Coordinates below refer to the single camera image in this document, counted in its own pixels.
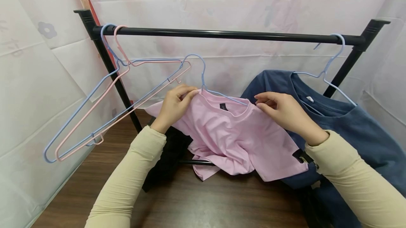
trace person's left hand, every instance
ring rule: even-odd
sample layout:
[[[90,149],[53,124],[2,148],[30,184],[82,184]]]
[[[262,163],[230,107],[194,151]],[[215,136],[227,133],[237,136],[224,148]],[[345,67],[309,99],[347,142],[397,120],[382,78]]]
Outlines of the person's left hand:
[[[166,93],[158,117],[150,128],[165,134],[172,124],[177,122],[185,114],[190,101],[198,93],[197,87],[181,84]]]

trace fabric wall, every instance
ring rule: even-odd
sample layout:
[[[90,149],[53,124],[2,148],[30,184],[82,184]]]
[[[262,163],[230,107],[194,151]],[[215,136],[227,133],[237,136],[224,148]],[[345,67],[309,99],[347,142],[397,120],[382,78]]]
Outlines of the fabric wall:
[[[385,0],[91,0],[101,22],[131,27],[238,30],[359,35],[377,15]],[[209,89],[238,96],[249,81],[264,69],[287,69],[319,73],[337,45],[233,39],[120,36],[131,58],[184,57],[199,54],[206,60]],[[351,48],[331,66],[335,75]],[[192,59],[184,82],[201,86],[202,63]],[[137,100],[169,75],[167,65],[143,65],[124,78],[130,98]],[[326,85],[306,78],[318,91]],[[160,100],[162,92],[151,103]]]
[[[341,88],[374,116],[406,151],[406,0],[385,0],[377,18],[391,23],[361,56]],[[338,94],[334,97],[344,100]]]
[[[86,97],[86,82],[94,86],[106,74],[72,12],[80,7],[78,0],[0,0],[0,227],[29,226],[91,149],[62,163],[42,158],[45,146]],[[64,149],[122,109],[112,92]],[[55,148],[49,158],[54,159]]]

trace clothing label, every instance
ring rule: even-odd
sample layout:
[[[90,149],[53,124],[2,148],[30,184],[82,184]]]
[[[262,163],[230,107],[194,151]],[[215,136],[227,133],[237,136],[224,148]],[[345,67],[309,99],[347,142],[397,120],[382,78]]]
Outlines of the clothing label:
[[[314,103],[314,100],[312,99],[312,97],[308,96],[308,97],[306,97],[306,99],[308,99],[310,102]]]
[[[225,110],[225,111],[228,111],[228,110],[227,110],[227,107],[226,107],[226,103],[221,103],[221,104],[220,104],[220,109],[223,109],[223,110]]]

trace pink t-shirt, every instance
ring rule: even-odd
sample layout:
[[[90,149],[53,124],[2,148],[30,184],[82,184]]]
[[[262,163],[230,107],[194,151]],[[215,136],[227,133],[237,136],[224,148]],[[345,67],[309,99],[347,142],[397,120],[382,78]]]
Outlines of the pink t-shirt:
[[[292,156],[298,147],[288,133],[247,99],[235,99],[248,106],[200,90],[173,124],[192,137],[188,149],[193,159],[216,165],[193,166],[199,178],[205,180],[219,169],[231,175],[257,170],[264,181],[272,181],[307,171],[307,164]],[[145,111],[156,117],[161,106],[159,102]]]

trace wooden surface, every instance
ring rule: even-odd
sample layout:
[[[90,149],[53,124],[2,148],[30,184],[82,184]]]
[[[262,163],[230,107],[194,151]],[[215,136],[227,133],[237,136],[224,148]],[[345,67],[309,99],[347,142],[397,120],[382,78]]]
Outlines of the wooden surface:
[[[150,116],[137,111],[144,126]],[[33,225],[34,228],[84,227],[87,216],[136,131],[129,118],[112,127]],[[131,227],[264,228],[307,227],[299,202],[279,181],[265,183],[253,172],[231,176],[218,172],[205,182],[192,166],[180,165],[174,177],[134,205]]]

